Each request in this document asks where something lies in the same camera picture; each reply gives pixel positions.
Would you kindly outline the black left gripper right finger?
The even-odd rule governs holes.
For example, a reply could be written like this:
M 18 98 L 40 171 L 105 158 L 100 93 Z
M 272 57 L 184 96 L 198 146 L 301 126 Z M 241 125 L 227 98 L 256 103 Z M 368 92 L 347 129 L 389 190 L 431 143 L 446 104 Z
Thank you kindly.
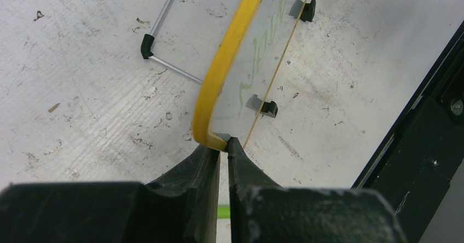
M 232 242 L 263 242 L 269 222 L 264 189 L 281 186 L 264 173 L 246 154 L 236 137 L 227 144 Z

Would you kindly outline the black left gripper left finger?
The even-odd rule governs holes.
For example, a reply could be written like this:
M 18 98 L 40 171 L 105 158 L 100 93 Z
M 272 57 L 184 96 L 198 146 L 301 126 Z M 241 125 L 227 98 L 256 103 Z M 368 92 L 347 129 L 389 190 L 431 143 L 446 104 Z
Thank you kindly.
M 219 151 L 199 145 L 146 184 L 155 242 L 216 242 L 220 160 Z

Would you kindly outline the yellow framed whiteboard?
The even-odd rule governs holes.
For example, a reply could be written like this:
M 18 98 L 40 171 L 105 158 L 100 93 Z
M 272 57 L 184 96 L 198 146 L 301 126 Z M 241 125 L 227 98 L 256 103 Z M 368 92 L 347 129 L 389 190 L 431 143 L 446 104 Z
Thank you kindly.
M 246 102 L 254 94 L 271 102 L 269 91 L 301 22 L 289 16 L 294 2 L 240 0 L 202 81 L 192 122 L 197 143 L 219 151 L 232 137 L 247 143 L 262 114 Z

